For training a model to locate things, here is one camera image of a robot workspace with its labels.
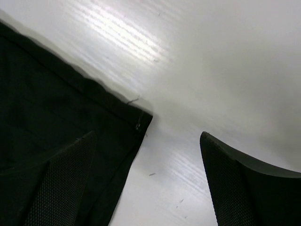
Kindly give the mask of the black pleated skirt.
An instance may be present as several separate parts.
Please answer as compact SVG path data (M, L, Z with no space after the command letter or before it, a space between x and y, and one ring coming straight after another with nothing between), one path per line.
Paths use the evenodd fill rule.
M49 160L93 131L96 151L73 226L107 226L151 120L1 24L1 225L24 226Z

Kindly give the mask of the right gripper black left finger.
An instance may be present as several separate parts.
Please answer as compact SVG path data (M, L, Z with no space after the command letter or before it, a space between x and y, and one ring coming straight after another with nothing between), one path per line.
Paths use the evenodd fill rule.
M91 131L49 160L23 225L74 225L95 151Z

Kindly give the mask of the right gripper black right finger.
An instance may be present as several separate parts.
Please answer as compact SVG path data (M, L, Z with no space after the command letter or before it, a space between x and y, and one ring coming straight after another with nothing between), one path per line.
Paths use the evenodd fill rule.
M200 150L218 225L301 224L299 172L258 160L207 132Z

